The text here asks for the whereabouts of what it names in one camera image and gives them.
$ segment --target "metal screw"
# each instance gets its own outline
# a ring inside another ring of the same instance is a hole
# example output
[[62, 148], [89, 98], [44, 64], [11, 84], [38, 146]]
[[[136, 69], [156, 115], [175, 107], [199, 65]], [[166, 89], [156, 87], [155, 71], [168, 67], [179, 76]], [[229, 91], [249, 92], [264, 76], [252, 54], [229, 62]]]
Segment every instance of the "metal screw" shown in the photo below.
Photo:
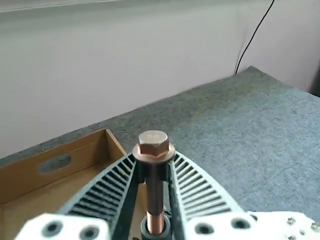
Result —
[[288, 220], [286, 221], [286, 223], [288, 225], [293, 225], [296, 222], [296, 220], [293, 217], [289, 217]]
[[320, 223], [319, 222], [313, 222], [311, 224], [311, 229], [313, 231], [315, 231], [316, 233], [319, 233], [320, 232]]

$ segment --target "box handle hole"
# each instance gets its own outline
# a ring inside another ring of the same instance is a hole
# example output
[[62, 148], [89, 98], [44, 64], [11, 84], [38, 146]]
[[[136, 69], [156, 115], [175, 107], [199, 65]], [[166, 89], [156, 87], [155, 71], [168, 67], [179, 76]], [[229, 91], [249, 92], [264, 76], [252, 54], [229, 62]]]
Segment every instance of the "box handle hole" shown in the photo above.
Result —
[[53, 173], [59, 169], [65, 168], [71, 163], [70, 154], [66, 153], [63, 155], [52, 157], [39, 165], [38, 173], [41, 175]]

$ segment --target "copper bolt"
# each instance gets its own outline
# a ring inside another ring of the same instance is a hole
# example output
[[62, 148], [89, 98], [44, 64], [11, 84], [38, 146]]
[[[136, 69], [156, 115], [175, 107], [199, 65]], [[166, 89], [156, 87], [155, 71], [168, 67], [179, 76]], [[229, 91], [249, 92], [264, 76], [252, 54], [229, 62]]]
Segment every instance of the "copper bolt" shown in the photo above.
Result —
[[163, 131], [150, 130], [139, 135], [133, 156], [145, 163], [147, 229], [152, 235], [159, 235], [164, 229], [164, 184], [161, 178], [162, 166], [174, 156], [175, 147], [169, 143]]

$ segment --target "cardboard tray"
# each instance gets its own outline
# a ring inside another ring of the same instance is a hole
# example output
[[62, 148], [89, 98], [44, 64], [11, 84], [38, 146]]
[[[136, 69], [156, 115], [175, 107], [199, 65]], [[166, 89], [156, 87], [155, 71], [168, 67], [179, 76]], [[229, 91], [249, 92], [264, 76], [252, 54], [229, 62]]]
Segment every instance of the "cardboard tray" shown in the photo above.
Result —
[[[125, 155], [112, 132], [102, 129], [1, 167], [0, 240], [13, 240], [27, 220], [41, 213], [55, 213], [105, 167]], [[52, 161], [57, 158], [68, 164], [52, 171]], [[140, 237], [140, 222], [145, 212], [146, 189], [141, 184], [130, 239]]]

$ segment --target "black cable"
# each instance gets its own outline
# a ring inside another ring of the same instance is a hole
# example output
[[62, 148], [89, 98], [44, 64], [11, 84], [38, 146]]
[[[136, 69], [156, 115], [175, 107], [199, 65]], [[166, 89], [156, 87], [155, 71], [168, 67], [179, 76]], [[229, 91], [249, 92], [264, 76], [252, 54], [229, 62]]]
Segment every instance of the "black cable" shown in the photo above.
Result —
[[244, 49], [244, 51], [243, 51], [243, 53], [242, 53], [242, 55], [241, 55], [241, 57], [240, 57], [240, 60], [239, 60], [239, 62], [238, 62], [237, 65], [236, 65], [236, 69], [235, 69], [234, 75], [236, 75], [236, 74], [238, 73], [238, 69], [239, 69], [239, 66], [240, 66], [240, 63], [241, 63], [242, 58], [244, 57], [244, 55], [245, 55], [245, 53], [246, 53], [249, 45], [251, 44], [252, 40], [254, 39], [254, 37], [255, 37], [255, 35], [256, 35], [256, 33], [257, 33], [260, 25], [261, 25], [262, 22], [264, 21], [265, 17], [266, 17], [267, 14], [269, 13], [269, 11], [270, 11], [270, 9], [271, 9], [271, 7], [272, 7], [272, 5], [273, 5], [274, 3], [275, 3], [275, 0], [272, 0], [269, 8], [268, 8], [267, 11], [265, 12], [265, 14], [264, 14], [264, 16], [262, 17], [261, 21], [259, 22], [258, 26], [255, 28], [254, 33], [253, 33], [253, 35], [252, 35], [252, 37], [251, 37], [248, 45], [245, 47], [245, 49]]

